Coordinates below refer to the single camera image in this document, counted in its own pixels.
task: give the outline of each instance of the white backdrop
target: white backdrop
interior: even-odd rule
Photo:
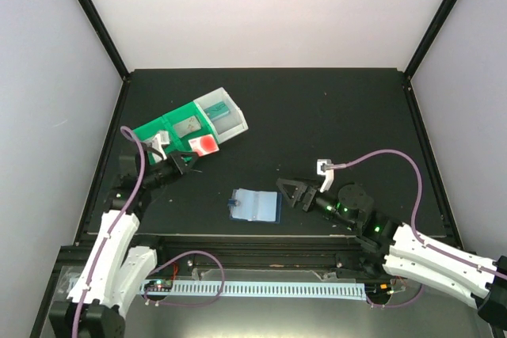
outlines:
[[[507,255],[507,0],[458,0],[412,83],[465,248]]]
[[[441,0],[93,0],[129,70],[404,70]]]
[[[77,0],[0,0],[0,72],[0,336],[28,337],[121,80]]]

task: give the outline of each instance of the black table surface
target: black table surface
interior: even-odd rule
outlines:
[[[279,224],[233,221],[227,200],[236,188],[277,191],[278,177],[317,178],[318,158],[351,161],[382,148],[410,155],[422,171],[424,194],[417,227],[444,236],[406,98],[396,69],[187,69],[136,70],[120,125],[141,126],[214,89],[224,87],[249,130],[201,158],[196,171],[153,193],[140,234],[329,237],[348,231],[318,212],[283,202]],[[128,144],[117,132],[97,194],[89,233],[96,233],[118,156]],[[417,181],[408,162],[372,158],[335,173],[334,187],[357,182],[375,207],[410,221]]]

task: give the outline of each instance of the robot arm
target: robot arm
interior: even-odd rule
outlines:
[[[488,323],[507,330],[507,257],[494,261],[453,248],[423,234],[410,225],[377,211],[373,199],[356,184],[347,184],[337,194],[329,191],[334,169],[319,160],[320,181],[278,179],[277,186],[291,207],[303,211],[320,211],[325,218],[338,223],[356,236],[364,255],[360,267],[367,275],[402,276],[436,288],[478,310]]]
[[[127,155],[120,159],[127,175],[120,176],[120,185],[109,193],[108,211],[102,215],[101,228],[86,266],[68,299],[51,305],[49,319],[56,338],[71,336],[80,304],[79,336],[123,336],[125,317],[139,285],[157,265],[157,252],[150,245],[130,247],[151,201],[150,192],[186,174],[197,158],[194,153],[173,151],[167,154],[166,160],[150,165],[134,201],[119,218],[138,177],[136,157]]]

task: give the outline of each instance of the black metal frame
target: black metal frame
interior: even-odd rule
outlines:
[[[120,56],[120,53],[116,49],[116,46],[113,43],[108,30],[106,29],[104,23],[102,22],[101,16],[99,15],[97,9],[95,8],[95,5],[93,4],[92,0],[78,0],[78,1],[79,4],[81,4],[82,10],[85,11],[88,20],[90,21],[90,24],[93,26],[95,33],[101,40],[102,45],[104,45],[104,49],[105,51],[107,51],[109,58],[111,59],[113,65],[118,71],[118,74],[125,81],[129,76],[128,69],[124,64],[124,61]]]
[[[444,223],[444,227],[446,229],[447,237],[443,239],[443,241],[447,244],[458,246],[459,248],[463,247],[462,241],[459,237],[459,232],[457,230],[456,222],[452,215],[451,208],[449,206],[449,202],[447,196],[445,194],[444,186],[440,177],[440,173],[438,171],[438,167],[436,165],[436,160],[433,155],[433,151],[431,145],[429,143],[428,134],[426,133],[424,123],[421,118],[421,113],[419,111],[419,107],[417,106],[417,100],[414,96],[414,92],[412,91],[412,84],[410,79],[414,76],[416,70],[421,64],[423,58],[428,52],[431,44],[436,38],[436,35],[440,31],[442,25],[450,14],[452,7],[455,5],[457,0],[443,0],[440,4],[439,9],[437,10],[434,18],[432,19],[431,24],[429,25],[425,35],[423,36],[417,50],[414,53],[414,56],[410,60],[408,67],[406,68],[404,74],[402,75],[402,87],[404,89],[406,95],[406,101],[410,108],[410,113],[412,116],[412,120],[414,122],[414,128],[417,133],[417,137],[419,139],[419,143],[421,145],[422,153],[424,155],[424,159],[429,171],[430,179],[432,182],[433,190],[436,195],[437,202],[439,204],[440,213],[442,215],[442,220]],[[40,304],[39,312],[37,314],[34,326],[32,328],[32,333],[30,334],[31,338],[37,338],[40,336],[42,328],[44,326],[45,318],[48,314],[49,306],[51,305],[52,296],[55,291],[55,287],[57,285],[59,274],[63,266],[84,266],[86,260],[90,254],[91,248],[93,246],[94,237],[88,235],[86,233],[87,224],[90,220],[90,216],[93,211],[93,205],[95,204],[97,189],[100,187],[102,177],[104,175],[105,164],[107,162],[107,158],[109,152],[112,147],[112,141],[114,139],[115,132],[119,127],[120,115],[123,111],[125,100],[127,99],[127,94],[130,86],[130,74],[128,72],[127,67],[124,65],[122,58],[118,50],[116,49],[115,44],[112,41],[111,36],[109,35],[104,23],[102,22],[100,15],[95,8],[92,0],[79,0],[86,16],[90,20],[91,25],[95,29],[100,41],[102,42],[105,50],[109,54],[110,59],[112,60],[118,74],[124,80],[122,89],[120,91],[120,95],[118,101],[116,103],[116,107],[114,113],[112,115],[112,120],[109,125],[108,133],[105,139],[105,144],[102,148],[101,156],[99,158],[99,162],[97,164],[97,169],[93,176],[93,183],[90,188],[90,193],[86,200],[86,204],[82,213],[82,217],[80,223],[78,225],[78,231],[74,238],[73,246],[64,246],[60,249],[59,255],[57,257],[55,267],[53,268],[53,272],[51,273],[48,286],[46,291],[44,292],[44,296],[42,302]],[[222,254],[228,255],[231,260],[234,262],[237,257],[236,254],[241,252],[240,256],[244,256],[245,252],[249,252],[250,261],[253,268],[265,268],[267,263],[272,262],[273,260],[267,260],[266,254],[270,255],[270,258],[283,258],[285,256],[296,255],[298,256],[300,253],[307,253],[308,245],[303,244],[303,246],[298,245],[301,240],[291,241],[290,239],[284,239],[283,243],[281,243],[280,239],[268,239],[264,240],[262,244],[254,243],[253,241],[243,241],[241,245],[231,244],[230,241],[217,241],[216,238],[213,238],[214,242],[199,240],[193,238],[193,241],[175,241],[171,237],[165,237],[162,239],[166,243],[165,246],[172,247],[174,252],[178,251],[186,251],[187,249],[192,248],[206,248],[213,252],[220,252]],[[343,253],[353,253],[356,249],[356,244],[351,244],[349,239],[344,238],[337,242],[334,240],[332,247],[329,246],[329,242],[320,241],[322,244],[314,247],[314,250],[321,259],[320,261],[312,260],[310,257],[308,259],[308,267],[315,269],[318,268],[320,263],[322,263],[327,268],[330,264],[333,263],[333,260],[338,260],[337,257],[332,258],[330,254],[332,252],[337,251],[337,245],[340,246],[340,251]],[[503,336],[502,331],[499,329],[492,328],[495,338],[500,338]]]
[[[431,20],[431,23],[429,23],[429,27],[426,30],[425,35],[422,37],[417,50],[412,56],[409,65],[405,69],[405,76],[409,80],[412,79],[419,65],[421,65],[422,60],[426,56],[426,53],[428,53],[436,35],[438,35],[438,32],[442,28],[442,25],[444,25],[444,22],[447,20],[447,16],[449,16],[457,1],[458,0],[443,0],[440,7],[438,7],[435,16]]]

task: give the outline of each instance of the purple cable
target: purple cable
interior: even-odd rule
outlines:
[[[207,300],[205,302],[200,302],[198,304],[188,304],[188,303],[177,303],[177,302],[161,302],[161,301],[156,302],[156,301],[150,300],[150,299],[148,299],[148,291],[149,291],[149,289],[146,289],[144,291],[144,296],[143,297],[144,297],[144,299],[147,302],[151,302],[151,303],[154,303],[154,304],[158,303],[159,305],[165,305],[165,306],[184,306],[184,307],[187,307],[187,308],[198,308],[198,307],[201,307],[201,306],[208,306],[208,305],[212,304],[213,302],[215,302],[216,300],[219,299],[220,295],[223,292],[223,288],[225,286],[225,271],[223,270],[222,263],[220,263],[219,260],[216,257],[214,257],[211,253],[206,253],[205,251],[199,251],[199,250],[187,251],[186,253],[182,253],[182,254],[180,254],[178,256],[175,256],[173,259],[171,259],[168,262],[162,264],[160,267],[154,269],[153,271],[150,272],[150,275],[153,275],[154,273],[157,273],[158,271],[161,271],[165,267],[171,265],[172,263],[176,262],[177,260],[180,260],[182,257],[188,256],[188,255],[204,255],[204,256],[209,257],[213,261],[215,261],[216,265],[219,266],[220,275],[222,276],[222,282],[220,284],[219,291],[216,292],[216,294],[212,298],[210,298],[209,300]]]
[[[143,183],[143,176],[144,176],[144,169],[145,169],[145,161],[144,161],[144,154],[143,154],[143,146],[141,144],[141,141],[139,138],[135,135],[135,132],[131,130],[128,127],[122,126],[120,127],[121,134],[129,141],[134,142],[137,145],[137,149],[139,150],[139,156],[141,157],[141,165],[139,168],[139,176],[137,177],[137,182],[135,183],[134,189],[132,189],[131,195],[127,198],[127,201],[125,202],[125,205],[121,208],[120,213],[118,213],[117,217],[112,221],[111,226],[108,228],[107,234],[111,234],[118,222],[120,221],[120,218],[125,214],[126,210],[132,203],[132,201],[135,198],[135,195],[139,191],[139,188],[141,188],[141,184]],[[97,253],[95,254],[95,257],[92,261],[92,264],[90,265],[90,270],[88,272],[88,276],[86,277],[86,285],[89,287],[90,283],[92,281],[93,273],[95,272],[95,267],[97,266],[99,257],[102,254],[102,251],[104,250],[105,243],[107,242],[108,238],[105,237],[102,239],[101,245],[99,245]],[[86,298],[86,292],[88,290],[83,289],[81,298],[79,299],[78,306],[76,307],[76,312],[74,314],[74,320],[72,321],[72,338],[78,338],[78,330],[79,330],[79,318],[81,317],[81,310],[83,303]]]
[[[414,233],[414,236],[417,239],[417,241],[419,241],[419,243],[421,243],[422,245],[425,245],[426,247],[428,247],[429,249],[432,249],[433,251],[435,251],[437,253],[440,253],[441,255],[444,255],[444,256],[449,257],[453,260],[459,261],[460,263],[466,264],[470,267],[476,268],[478,271],[484,271],[484,272],[490,273],[491,275],[498,276],[501,279],[507,280],[507,275],[504,275],[503,273],[500,273],[498,271],[494,271],[489,268],[482,267],[482,266],[480,266],[476,263],[473,263],[469,260],[466,260],[466,259],[463,259],[459,256],[453,255],[452,253],[447,253],[443,249],[439,249],[438,247],[436,247],[434,245],[426,245],[425,244],[425,241],[421,238],[421,236],[419,235],[419,233],[416,230],[417,211],[419,209],[419,204],[421,203],[421,197],[422,197],[421,171],[417,167],[417,164],[415,163],[415,161],[408,154],[404,154],[400,150],[375,150],[369,154],[365,154],[364,156],[362,156],[354,161],[347,162],[346,164],[330,165],[327,168],[328,169],[348,168],[348,167],[354,166],[356,164],[359,164],[360,162],[362,162],[364,160],[368,160],[369,158],[372,158],[373,156],[376,156],[378,154],[396,154],[398,156],[401,156],[402,158],[405,158],[412,165],[412,168],[414,168],[414,172],[417,177],[417,198],[415,199],[414,209],[412,210],[412,215],[410,217],[410,225],[411,225],[412,232]]]
[[[368,296],[366,296],[366,302],[372,306],[372,308],[382,308],[382,309],[398,309],[398,308],[404,308],[405,306],[412,305],[415,303],[419,298],[421,298],[422,294],[425,293],[425,286],[421,285],[419,288],[418,293],[413,296],[410,300],[402,302],[401,304],[396,305],[383,305],[383,304],[374,304],[372,300]]]

